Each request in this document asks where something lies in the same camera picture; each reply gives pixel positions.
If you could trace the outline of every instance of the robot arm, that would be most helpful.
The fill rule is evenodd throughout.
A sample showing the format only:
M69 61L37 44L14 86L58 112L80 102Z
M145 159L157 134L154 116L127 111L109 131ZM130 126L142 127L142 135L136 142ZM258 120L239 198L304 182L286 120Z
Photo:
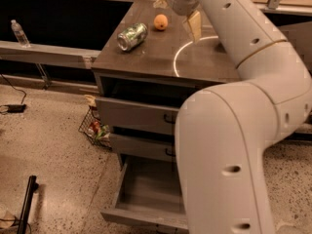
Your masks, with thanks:
M195 93L178 113L175 151L189 231L273 234L262 156L311 111L310 74L251 0L167 2L186 16L202 6L242 79Z

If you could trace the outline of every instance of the orange fruit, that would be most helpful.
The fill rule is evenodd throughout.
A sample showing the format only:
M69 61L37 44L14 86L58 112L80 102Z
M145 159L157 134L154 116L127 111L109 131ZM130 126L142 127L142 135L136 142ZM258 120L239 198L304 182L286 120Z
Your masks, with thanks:
M158 30L165 30L168 26L168 19L165 15L159 14L154 19L154 26Z

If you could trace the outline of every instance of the floor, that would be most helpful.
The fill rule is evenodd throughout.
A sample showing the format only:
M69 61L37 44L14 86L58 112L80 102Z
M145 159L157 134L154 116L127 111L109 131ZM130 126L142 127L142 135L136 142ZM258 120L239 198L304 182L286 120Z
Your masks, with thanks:
M115 154L78 132L88 111L83 95L96 88L53 83L45 91L38 80L10 81L26 91L27 108L0 115L0 218L5 211L20 217L28 178L37 176L27 233L155 234L106 222L100 214L110 206L120 167ZM0 104L21 98L0 77ZM311 233L311 142L283 141L269 148L264 170L277 233Z

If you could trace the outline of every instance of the silver can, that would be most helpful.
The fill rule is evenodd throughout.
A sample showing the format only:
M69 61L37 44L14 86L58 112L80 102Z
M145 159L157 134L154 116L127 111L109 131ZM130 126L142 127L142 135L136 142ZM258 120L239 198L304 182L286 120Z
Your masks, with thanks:
M140 44L147 36L144 23L135 23L117 35L118 46L123 51L129 51Z

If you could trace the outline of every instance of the basket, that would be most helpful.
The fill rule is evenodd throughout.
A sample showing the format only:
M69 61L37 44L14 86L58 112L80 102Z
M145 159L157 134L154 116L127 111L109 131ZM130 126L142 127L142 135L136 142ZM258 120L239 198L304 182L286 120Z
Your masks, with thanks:
M109 127L100 122L98 110L95 107L89 107L79 127L79 132L84 134L92 145L111 148L109 143Z

